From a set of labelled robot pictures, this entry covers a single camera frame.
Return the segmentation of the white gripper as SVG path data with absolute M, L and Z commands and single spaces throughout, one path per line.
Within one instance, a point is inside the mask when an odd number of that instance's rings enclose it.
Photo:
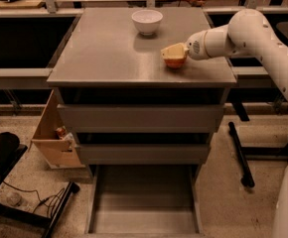
M 206 52 L 205 36 L 206 31 L 192 34 L 184 43 L 177 43 L 161 50 L 164 60 L 184 59 L 187 54 L 193 60 L 205 60 L 208 55 Z

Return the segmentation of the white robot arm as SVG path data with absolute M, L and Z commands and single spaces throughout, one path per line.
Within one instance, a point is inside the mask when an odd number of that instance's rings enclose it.
M 288 47 L 257 10 L 240 10 L 228 24 L 195 33 L 185 42 L 161 50 L 165 64 L 174 68 L 182 66 L 187 58 L 207 60 L 234 55 L 259 59 L 288 102 Z M 288 238 L 288 166 L 278 195 L 272 238 Z

